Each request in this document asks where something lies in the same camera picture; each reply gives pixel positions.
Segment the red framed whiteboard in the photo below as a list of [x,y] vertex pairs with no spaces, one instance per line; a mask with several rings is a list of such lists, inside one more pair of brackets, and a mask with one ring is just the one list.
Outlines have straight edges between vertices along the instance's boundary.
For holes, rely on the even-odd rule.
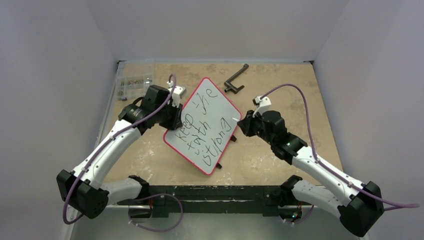
[[163,141],[205,175],[211,175],[234,135],[241,112],[209,78],[203,78],[183,106],[182,127]]

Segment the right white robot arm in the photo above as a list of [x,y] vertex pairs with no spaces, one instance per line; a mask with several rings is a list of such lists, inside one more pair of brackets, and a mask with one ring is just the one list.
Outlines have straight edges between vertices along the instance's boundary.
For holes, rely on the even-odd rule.
[[278,111],[254,114],[253,110],[249,110],[237,125],[245,136],[261,138],[278,159],[306,172],[321,184],[315,186],[292,176],[284,182],[280,191],[284,202],[292,204],[298,200],[323,209],[360,238],[383,215],[383,203],[377,200],[382,196],[377,184],[372,181],[363,183],[320,156],[314,156],[312,147],[287,130]]

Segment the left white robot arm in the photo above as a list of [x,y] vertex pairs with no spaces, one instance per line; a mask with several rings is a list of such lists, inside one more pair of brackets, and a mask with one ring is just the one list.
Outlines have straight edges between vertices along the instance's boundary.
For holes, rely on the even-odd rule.
[[61,199],[64,201],[62,218],[68,225],[67,207],[71,206],[81,216],[94,219],[106,206],[125,200],[138,205],[149,199],[149,184],[131,175],[113,183],[105,183],[105,177],[121,155],[154,125],[167,130],[182,126],[181,98],[185,87],[164,88],[151,85],[144,96],[125,106],[112,129],[94,151],[73,170],[62,170],[56,177]]

